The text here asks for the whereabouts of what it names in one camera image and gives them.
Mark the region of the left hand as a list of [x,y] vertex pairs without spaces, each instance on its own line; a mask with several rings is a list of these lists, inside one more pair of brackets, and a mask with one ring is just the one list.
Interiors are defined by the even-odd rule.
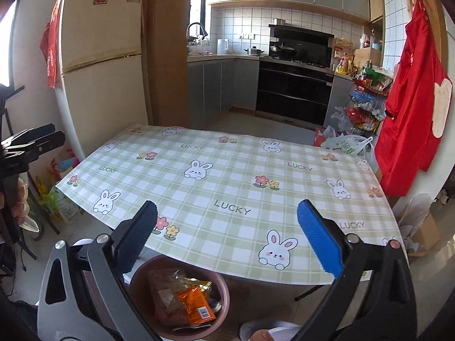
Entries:
[[28,186],[21,178],[18,178],[17,203],[13,205],[10,210],[12,217],[15,218],[17,224],[19,225],[24,224],[25,220],[28,218],[29,205],[27,198]]

